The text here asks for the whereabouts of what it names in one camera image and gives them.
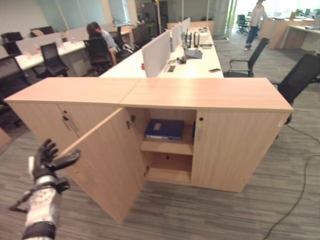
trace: blue binder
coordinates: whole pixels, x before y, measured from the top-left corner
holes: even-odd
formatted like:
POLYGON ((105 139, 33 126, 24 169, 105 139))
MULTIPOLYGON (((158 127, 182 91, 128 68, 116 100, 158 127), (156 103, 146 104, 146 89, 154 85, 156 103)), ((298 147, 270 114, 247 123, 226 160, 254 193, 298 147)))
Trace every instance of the blue binder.
POLYGON ((144 136, 150 139, 167 139, 179 141, 185 123, 182 120, 151 119, 144 136))

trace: person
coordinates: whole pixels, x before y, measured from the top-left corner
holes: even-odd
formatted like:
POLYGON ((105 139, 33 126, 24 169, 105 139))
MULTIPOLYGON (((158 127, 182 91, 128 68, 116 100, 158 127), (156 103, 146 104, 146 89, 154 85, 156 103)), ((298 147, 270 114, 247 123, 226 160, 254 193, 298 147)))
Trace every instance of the person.
POLYGON ((102 37, 106 41, 106 44, 108 45, 110 52, 113 52, 113 54, 116 55, 121 51, 119 46, 116 44, 115 40, 113 39, 113 37, 110 35, 109 32, 101 29, 100 25, 96 21, 93 21, 91 24, 95 27, 95 30, 98 33, 101 33, 102 37))
MULTIPOLYGON (((103 36, 103 34, 101 33, 101 31, 98 31, 96 29, 96 26, 92 23, 89 23, 86 26, 86 31, 89 35, 89 39, 96 39, 96 38, 103 38, 104 40, 106 40, 103 36)), ((109 45, 109 43, 106 41, 107 46, 108 46, 108 50, 110 52, 111 55, 111 59, 112 59, 112 63, 115 66, 117 64, 117 58, 116 58, 116 54, 117 54, 117 50, 113 45, 109 45)))
POLYGON ((248 51, 251 49, 251 43, 254 41, 256 35, 258 34, 259 26, 261 24, 261 17, 263 20, 269 19, 268 15, 266 14, 265 7, 262 5, 264 0, 258 0, 256 6, 252 10, 251 13, 251 20, 249 24, 249 34, 246 40, 246 45, 244 51, 248 51))

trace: cabinet top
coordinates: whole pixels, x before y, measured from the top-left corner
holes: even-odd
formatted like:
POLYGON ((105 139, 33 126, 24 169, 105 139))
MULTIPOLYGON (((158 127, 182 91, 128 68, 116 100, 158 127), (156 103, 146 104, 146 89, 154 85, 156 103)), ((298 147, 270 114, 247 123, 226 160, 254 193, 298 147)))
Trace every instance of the cabinet top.
POLYGON ((292 112, 266 78, 140 80, 121 101, 125 107, 292 112))
POLYGON ((134 78, 48 77, 5 101, 119 104, 138 81, 134 78))
POLYGON ((7 102, 96 103, 163 109, 292 112, 266 78, 49 77, 7 102))

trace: mobile phone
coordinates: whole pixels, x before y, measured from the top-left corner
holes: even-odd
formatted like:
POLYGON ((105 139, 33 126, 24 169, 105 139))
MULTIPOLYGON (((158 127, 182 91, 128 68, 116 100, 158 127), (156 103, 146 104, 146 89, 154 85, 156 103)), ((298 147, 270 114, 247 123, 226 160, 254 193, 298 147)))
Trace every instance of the mobile phone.
POLYGON ((219 68, 215 68, 215 69, 210 69, 209 70, 209 72, 210 73, 215 73, 215 72, 218 72, 218 71, 220 71, 221 69, 219 69, 219 68))

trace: black glove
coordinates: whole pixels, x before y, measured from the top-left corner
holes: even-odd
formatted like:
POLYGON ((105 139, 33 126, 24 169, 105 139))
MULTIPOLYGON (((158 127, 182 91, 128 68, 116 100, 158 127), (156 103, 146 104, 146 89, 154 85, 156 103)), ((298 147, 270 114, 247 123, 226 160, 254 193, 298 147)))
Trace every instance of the black glove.
POLYGON ((58 159, 54 158, 57 156, 58 149, 56 144, 47 139, 44 141, 41 147, 36 151, 34 155, 34 164, 32 175, 34 181, 43 176, 53 176, 57 178, 55 171, 64 169, 72 164, 74 164, 80 157, 80 150, 74 151, 72 154, 60 157, 58 159))

